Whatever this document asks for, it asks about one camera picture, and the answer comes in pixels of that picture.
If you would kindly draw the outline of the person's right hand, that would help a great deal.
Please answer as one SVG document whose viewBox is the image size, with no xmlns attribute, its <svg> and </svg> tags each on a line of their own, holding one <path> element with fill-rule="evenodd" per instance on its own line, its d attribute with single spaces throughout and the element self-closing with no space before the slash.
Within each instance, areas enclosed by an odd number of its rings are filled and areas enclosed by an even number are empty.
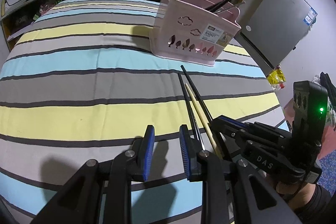
<svg viewBox="0 0 336 224">
<path fill-rule="evenodd" d="M 283 194 L 288 199 L 288 203 L 295 203 L 299 206 L 310 201 L 316 188 L 316 184 L 305 181 L 295 182 L 294 184 L 275 182 L 274 186 L 277 193 Z"/>
</svg>

